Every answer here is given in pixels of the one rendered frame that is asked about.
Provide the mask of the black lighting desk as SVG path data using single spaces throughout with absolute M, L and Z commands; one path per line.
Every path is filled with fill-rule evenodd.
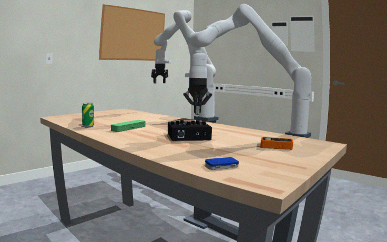
M 168 122 L 168 135 L 171 140 L 211 140 L 212 127 L 206 121 Z

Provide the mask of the orange digital multimeter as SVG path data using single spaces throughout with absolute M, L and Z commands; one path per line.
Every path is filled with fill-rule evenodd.
M 261 148 L 293 149 L 293 139 L 262 137 Z

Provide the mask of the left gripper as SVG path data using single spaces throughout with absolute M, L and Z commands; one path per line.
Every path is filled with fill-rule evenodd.
M 193 97 L 193 101 L 190 99 L 189 93 Z M 206 97 L 202 101 L 205 94 Z M 205 105 L 212 96 L 212 93 L 209 93 L 207 89 L 207 78 L 189 78 L 188 91 L 183 93 L 183 95 L 190 104 L 194 105 L 194 113 L 199 115 L 201 113 L 201 106 Z

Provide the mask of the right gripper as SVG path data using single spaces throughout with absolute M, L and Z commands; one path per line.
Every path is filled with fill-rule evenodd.
M 155 64 L 156 69 L 152 69 L 151 77 L 154 79 L 154 84 L 156 84 L 156 78 L 158 75 L 163 77 L 163 83 L 166 83 L 166 78 L 168 77 L 168 70 L 165 70 L 165 64 Z

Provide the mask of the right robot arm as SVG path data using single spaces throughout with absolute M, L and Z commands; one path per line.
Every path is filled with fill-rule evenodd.
M 161 49 L 156 50 L 155 64 L 171 63 L 170 60 L 165 60 L 165 52 L 168 45 L 168 39 L 170 39 L 178 29 L 181 30 L 188 44 L 188 36 L 191 33 L 195 33 L 187 25 L 187 23 L 191 20 L 191 17 L 192 15 L 190 11 L 176 11 L 174 13 L 175 23 L 168 26 L 163 33 L 161 33 L 154 39 L 154 44 L 156 46 L 161 46 Z M 212 93 L 212 96 L 206 102 L 205 105 L 201 106 L 201 113 L 199 114 L 199 117 L 214 117 L 215 116 L 215 102 L 214 102 L 215 86 L 213 84 L 213 77 L 216 75 L 216 69 L 213 66 L 211 60 L 209 59 L 204 47 L 201 47 L 201 51 L 202 53 L 205 53 L 207 57 L 207 89 L 210 93 Z

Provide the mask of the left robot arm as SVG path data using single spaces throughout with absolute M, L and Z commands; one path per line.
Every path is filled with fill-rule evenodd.
M 190 53 L 189 78 L 207 78 L 207 57 L 201 47 L 211 44 L 216 38 L 238 27 L 251 23 L 258 32 L 262 45 L 285 68 L 294 81 L 290 132 L 307 134 L 311 73 L 301 67 L 291 56 L 281 39 L 266 25 L 252 7 L 241 4 L 234 14 L 224 21 L 217 21 L 201 32 L 188 37 Z

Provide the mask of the green drink can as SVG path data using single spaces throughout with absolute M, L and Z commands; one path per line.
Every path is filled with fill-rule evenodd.
M 82 105 L 82 125 L 84 127 L 94 126 L 94 106 L 93 103 L 83 103 Z

